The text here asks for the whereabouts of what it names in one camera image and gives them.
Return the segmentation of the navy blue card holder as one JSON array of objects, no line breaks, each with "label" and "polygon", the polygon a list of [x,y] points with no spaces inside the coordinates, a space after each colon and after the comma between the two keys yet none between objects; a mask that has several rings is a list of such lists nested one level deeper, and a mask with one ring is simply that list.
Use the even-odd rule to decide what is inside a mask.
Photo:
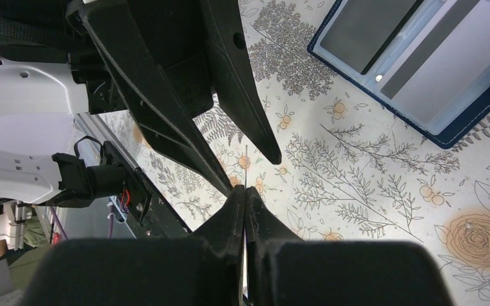
[{"label": "navy blue card holder", "polygon": [[346,2],[324,18],[311,55],[443,149],[490,112],[490,1],[422,1],[364,75],[320,46]]}]

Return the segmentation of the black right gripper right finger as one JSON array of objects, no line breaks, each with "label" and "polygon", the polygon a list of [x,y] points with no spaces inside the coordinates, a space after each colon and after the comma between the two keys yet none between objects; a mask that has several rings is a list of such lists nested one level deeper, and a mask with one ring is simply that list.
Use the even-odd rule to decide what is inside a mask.
[{"label": "black right gripper right finger", "polygon": [[299,238],[246,190],[244,225],[250,305],[452,305],[421,245]]}]

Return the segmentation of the silver credit card with chip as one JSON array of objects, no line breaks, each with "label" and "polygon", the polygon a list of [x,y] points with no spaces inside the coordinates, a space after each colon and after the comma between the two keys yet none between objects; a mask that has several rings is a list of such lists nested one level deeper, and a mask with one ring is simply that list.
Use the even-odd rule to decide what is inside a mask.
[{"label": "silver credit card with chip", "polygon": [[248,145],[245,146],[245,155],[244,155],[244,186],[248,186],[248,168],[249,168],[249,158],[248,158]]}]

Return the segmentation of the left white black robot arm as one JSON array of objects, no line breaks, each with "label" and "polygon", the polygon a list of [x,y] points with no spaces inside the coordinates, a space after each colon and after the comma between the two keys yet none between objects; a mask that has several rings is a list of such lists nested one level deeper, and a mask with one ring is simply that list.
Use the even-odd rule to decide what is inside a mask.
[{"label": "left white black robot arm", "polygon": [[214,98],[281,162],[236,1],[0,1],[0,198],[85,207],[121,192],[132,171],[67,152],[76,115],[119,110],[153,150],[229,194],[194,121]]}]

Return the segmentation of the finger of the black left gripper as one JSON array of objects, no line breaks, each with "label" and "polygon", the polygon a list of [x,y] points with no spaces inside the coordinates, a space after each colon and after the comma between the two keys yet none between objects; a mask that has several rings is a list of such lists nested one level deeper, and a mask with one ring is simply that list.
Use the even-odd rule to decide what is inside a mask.
[{"label": "finger of the black left gripper", "polygon": [[200,1],[219,105],[272,163],[282,154],[259,98],[237,1]]}]

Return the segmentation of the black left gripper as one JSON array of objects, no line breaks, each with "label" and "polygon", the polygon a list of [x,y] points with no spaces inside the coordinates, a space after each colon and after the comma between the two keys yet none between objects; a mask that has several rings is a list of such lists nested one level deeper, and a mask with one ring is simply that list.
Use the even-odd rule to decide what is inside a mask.
[{"label": "black left gripper", "polygon": [[206,36],[199,1],[0,1],[1,57],[67,64],[90,112],[127,107],[153,150],[228,196],[192,119],[214,104]]}]

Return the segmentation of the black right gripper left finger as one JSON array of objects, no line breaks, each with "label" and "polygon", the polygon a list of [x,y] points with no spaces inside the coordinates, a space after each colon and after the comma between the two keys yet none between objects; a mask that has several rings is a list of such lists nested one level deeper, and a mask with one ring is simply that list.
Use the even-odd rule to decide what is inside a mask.
[{"label": "black right gripper left finger", "polygon": [[183,238],[71,239],[42,259],[21,305],[242,305],[244,186]]}]

